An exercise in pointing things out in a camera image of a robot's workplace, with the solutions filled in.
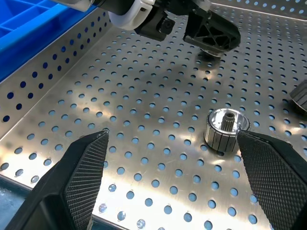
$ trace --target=aluminum surface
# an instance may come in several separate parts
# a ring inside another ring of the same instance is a hole
[[[304,21],[307,20],[307,2],[305,0],[213,0],[212,3],[296,18]]]
[[[171,16],[177,24],[160,43],[110,29],[5,130],[0,165],[9,167],[0,174],[33,187],[31,179],[50,169],[72,141],[107,127],[107,164],[93,212],[97,219],[128,229],[270,229],[251,196],[240,152],[222,156],[209,149],[205,119],[209,109],[240,110],[252,131],[289,141],[306,160],[306,120],[287,103],[305,77],[306,24],[215,10],[240,25],[242,36],[240,47],[221,60],[206,61],[199,48],[182,41],[186,17]],[[42,70],[43,62],[31,67]],[[6,87],[19,81],[10,77]],[[13,105],[19,100],[24,99],[1,97]],[[16,109],[5,112],[14,116]],[[256,224],[250,223],[254,217]]]

